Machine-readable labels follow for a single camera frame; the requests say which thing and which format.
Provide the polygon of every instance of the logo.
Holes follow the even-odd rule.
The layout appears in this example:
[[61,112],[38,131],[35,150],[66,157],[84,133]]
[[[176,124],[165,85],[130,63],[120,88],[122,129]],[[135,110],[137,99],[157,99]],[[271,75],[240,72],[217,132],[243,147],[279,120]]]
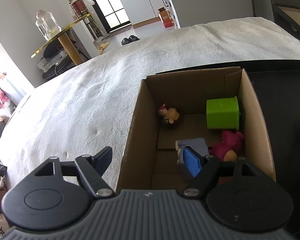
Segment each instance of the logo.
[[145,193],[145,196],[146,196],[146,197],[151,197],[151,196],[153,196],[153,193],[152,193],[152,192],[146,192],[146,193]]

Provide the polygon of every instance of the bed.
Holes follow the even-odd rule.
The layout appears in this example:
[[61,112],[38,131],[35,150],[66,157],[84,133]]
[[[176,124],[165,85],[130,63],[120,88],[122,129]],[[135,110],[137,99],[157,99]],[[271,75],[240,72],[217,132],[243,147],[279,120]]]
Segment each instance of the bed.
[[133,42],[63,73],[25,96],[2,133],[8,188],[50,156],[70,161],[107,145],[114,156],[103,178],[115,188],[142,78],[256,59],[300,59],[300,41],[263,18],[233,19]]

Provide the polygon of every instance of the green bin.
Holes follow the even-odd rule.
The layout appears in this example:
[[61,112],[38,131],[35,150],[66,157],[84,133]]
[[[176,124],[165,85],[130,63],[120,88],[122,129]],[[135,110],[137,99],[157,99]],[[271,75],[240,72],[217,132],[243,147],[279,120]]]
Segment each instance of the green bin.
[[239,115],[237,97],[207,100],[208,129],[239,130]]

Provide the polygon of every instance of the black tray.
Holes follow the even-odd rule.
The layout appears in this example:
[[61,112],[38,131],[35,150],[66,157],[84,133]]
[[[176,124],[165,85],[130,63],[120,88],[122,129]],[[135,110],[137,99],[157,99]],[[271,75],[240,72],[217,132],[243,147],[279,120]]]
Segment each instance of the black tray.
[[273,151],[277,183],[294,200],[287,230],[300,238],[300,60],[253,60],[196,66],[175,71],[240,66],[245,68],[258,96]]

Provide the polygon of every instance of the glass door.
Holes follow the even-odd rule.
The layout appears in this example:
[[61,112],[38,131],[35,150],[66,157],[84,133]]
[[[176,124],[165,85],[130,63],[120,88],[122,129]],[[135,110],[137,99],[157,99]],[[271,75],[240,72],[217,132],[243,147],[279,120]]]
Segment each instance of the glass door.
[[120,0],[93,0],[100,21],[109,33],[130,23]]

